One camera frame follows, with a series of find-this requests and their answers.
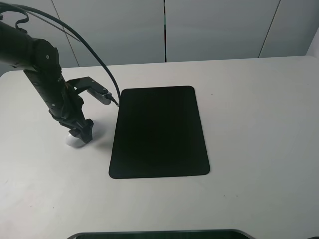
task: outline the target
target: white table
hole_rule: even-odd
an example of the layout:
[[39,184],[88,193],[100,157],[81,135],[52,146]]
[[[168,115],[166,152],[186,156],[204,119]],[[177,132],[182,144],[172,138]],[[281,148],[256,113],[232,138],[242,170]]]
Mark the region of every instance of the white table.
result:
[[[114,180],[118,108],[87,92],[105,130],[82,149],[22,72],[0,79],[0,238],[79,232],[240,229],[257,239],[319,236],[319,61],[310,56],[111,66],[121,89],[192,85],[211,172]],[[102,67],[64,69],[115,93]]]

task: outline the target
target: black rubber pad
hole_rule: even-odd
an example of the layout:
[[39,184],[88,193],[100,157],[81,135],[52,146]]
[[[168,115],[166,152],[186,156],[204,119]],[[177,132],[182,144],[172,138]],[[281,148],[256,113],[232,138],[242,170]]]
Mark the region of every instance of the black rubber pad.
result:
[[112,178],[194,176],[209,171],[193,87],[122,91],[109,169]]

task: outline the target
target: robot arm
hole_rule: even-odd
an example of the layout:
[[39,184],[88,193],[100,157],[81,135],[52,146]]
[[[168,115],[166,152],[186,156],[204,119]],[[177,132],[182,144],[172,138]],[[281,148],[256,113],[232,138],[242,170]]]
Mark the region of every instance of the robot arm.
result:
[[84,118],[84,102],[78,94],[87,90],[103,104],[115,102],[112,94],[90,77],[66,82],[56,48],[46,40],[32,38],[26,31],[1,21],[0,61],[22,68],[49,107],[52,117],[84,143],[92,140],[93,122]]

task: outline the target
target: table surface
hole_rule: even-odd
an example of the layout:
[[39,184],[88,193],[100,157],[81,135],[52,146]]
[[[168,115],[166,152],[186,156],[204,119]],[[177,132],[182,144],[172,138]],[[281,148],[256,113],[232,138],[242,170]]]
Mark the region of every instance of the table surface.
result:
[[[239,229],[256,239],[319,236],[319,61],[310,56],[111,66],[121,89],[191,85],[211,171],[114,180],[118,108],[87,92],[98,135],[81,149],[21,71],[0,79],[0,237]],[[63,69],[111,92],[102,67]]]

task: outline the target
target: black cable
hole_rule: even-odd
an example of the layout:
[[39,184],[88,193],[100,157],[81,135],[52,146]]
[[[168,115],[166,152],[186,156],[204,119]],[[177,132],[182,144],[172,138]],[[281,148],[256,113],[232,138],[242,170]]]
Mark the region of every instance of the black cable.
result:
[[114,76],[112,75],[111,71],[104,64],[104,62],[101,60],[101,58],[94,52],[94,50],[90,47],[90,45],[75,30],[73,30],[69,25],[65,24],[61,20],[59,20],[59,19],[57,19],[57,18],[55,18],[55,17],[53,17],[53,16],[51,16],[51,15],[45,13],[45,12],[42,12],[42,11],[37,10],[37,9],[34,9],[32,7],[23,6],[23,5],[16,5],[16,4],[8,4],[8,3],[4,3],[4,2],[0,2],[0,4],[16,7],[16,8],[19,8],[19,9],[22,8],[23,10],[34,12],[36,14],[44,16],[44,17],[46,17],[46,18],[58,23],[59,25],[63,26],[67,30],[69,30],[73,35],[75,35],[83,43],[83,45],[85,45],[85,47],[91,52],[91,54],[95,57],[95,59],[101,64],[101,66],[104,68],[104,70],[108,73],[108,75],[110,76],[110,78],[111,78],[111,80],[112,80],[112,82],[113,82],[113,84],[115,86],[115,89],[116,89],[116,92],[117,92],[117,95],[118,95],[118,98],[119,98],[119,102],[118,102],[117,106],[120,104],[120,97],[121,97],[120,89],[119,89],[119,86],[118,86]]

